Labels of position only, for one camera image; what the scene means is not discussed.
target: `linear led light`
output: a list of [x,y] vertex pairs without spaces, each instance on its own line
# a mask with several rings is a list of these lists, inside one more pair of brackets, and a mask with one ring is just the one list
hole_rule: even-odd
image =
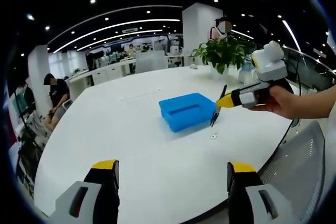
[[233,30],[233,29],[232,29],[231,31],[233,31],[234,33],[237,33],[237,34],[243,35],[243,36],[245,36],[245,37],[247,37],[247,38],[254,39],[253,37],[251,37],[251,36],[248,36],[248,35],[246,35],[246,34],[243,34],[243,33],[239,32],[239,31],[235,31],[235,30]]
[[152,33],[152,32],[155,32],[155,31],[162,31],[162,29],[158,29],[158,30],[147,30],[147,31],[135,31],[135,32],[133,32],[133,33],[116,35],[116,36],[113,36],[113,37],[110,37],[110,38],[106,38],[106,39],[102,39],[102,40],[100,40],[100,41],[96,41],[96,42],[91,43],[91,44],[89,44],[89,45],[86,45],[86,46],[84,46],[84,47],[81,47],[81,48],[77,49],[77,51],[80,51],[80,50],[82,50],[82,49],[84,49],[84,48],[90,47],[90,46],[92,46],[92,45],[95,45],[95,44],[97,44],[97,43],[101,43],[101,42],[106,41],[106,40],[109,40],[109,39],[115,39],[115,38],[119,38],[119,37],[123,37],[123,36],[127,36],[127,35],[132,35],[132,34]]
[[144,20],[136,20],[136,21],[130,21],[130,22],[125,22],[125,23],[120,23],[120,24],[116,24],[116,25],[112,25],[112,26],[107,26],[95,31],[92,31],[88,34],[84,34],[83,36],[78,37],[77,39],[74,39],[72,41],[70,41],[69,43],[66,43],[64,46],[61,46],[60,48],[58,48],[57,50],[55,50],[53,53],[57,53],[59,50],[65,48],[66,46],[69,46],[70,44],[74,43],[77,40],[83,39],[91,34],[95,34],[98,33],[99,31],[103,31],[112,27],[117,27],[117,26],[123,26],[123,25],[128,25],[128,24],[135,24],[135,23],[141,23],[141,22],[151,22],[151,21],[175,21],[175,22],[179,22],[179,19],[169,19],[169,18],[157,18],[157,19],[144,19]]
[[285,27],[287,28],[287,30],[289,31],[289,33],[291,34],[291,36],[292,36],[292,38],[293,38],[293,40],[294,40],[294,42],[295,42],[296,47],[297,47],[298,50],[301,52],[301,48],[300,48],[300,46],[299,46],[299,44],[298,44],[298,41],[296,40],[296,38],[295,38],[295,36],[294,36],[294,33],[293,33],[292,30],[290,29],[289,25],[287,24],[287,22],[286,22],[285,20],[283,20],[282,22],[283,22],[283,24],[285,25]]

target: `white pillar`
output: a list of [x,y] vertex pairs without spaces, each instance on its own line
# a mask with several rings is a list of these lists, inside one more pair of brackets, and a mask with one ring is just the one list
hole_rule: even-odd
[[[189,55],[200,43],[207,42],[209,31],[215,25],[215,19],[222,16],[221,9],[200,3],[195,3],[182,12],[185,66],[193,63]],[[202,61],[196,59],[195,63],[201,65]]]
[[51,109],[50,86],[43,85],[44,77],[50,73],[47,45],[37,46],[29,54],[28,73],[37,112],[39,115],[45,116]]

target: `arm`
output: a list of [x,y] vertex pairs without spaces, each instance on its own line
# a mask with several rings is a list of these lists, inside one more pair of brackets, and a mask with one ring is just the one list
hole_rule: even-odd
[[327,118],[336,102],[336,86],[297,98],[297,118]]
[[57,106],[55,107],[55,110],[58,109],[59,107],[61,107],[62,104],[67,100],[69,100],[69,96],[68,96],[68,94],[64,94],[62,96],[61,100],[59,100],[59,103],[57,104]]

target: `man in black shirt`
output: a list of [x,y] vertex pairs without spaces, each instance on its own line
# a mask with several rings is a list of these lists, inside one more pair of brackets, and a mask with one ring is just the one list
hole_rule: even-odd
[[52,109],[49,111],[46,119],[46,127],[53,131],[61,117],[65,114],[62,104],[70,99],[70,91],[65,81],[56,79],[51,73],[44,78],[44,85],[50,85],[50,98]]

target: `human hand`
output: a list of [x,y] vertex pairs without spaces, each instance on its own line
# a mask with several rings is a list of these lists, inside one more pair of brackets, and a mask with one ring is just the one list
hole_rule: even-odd
[[288,119],[297,118],[300,96],[294,95],[280,86],[271,87],[269,93],[270,98],[265,104],[256,105],[250,110],[269,111]]

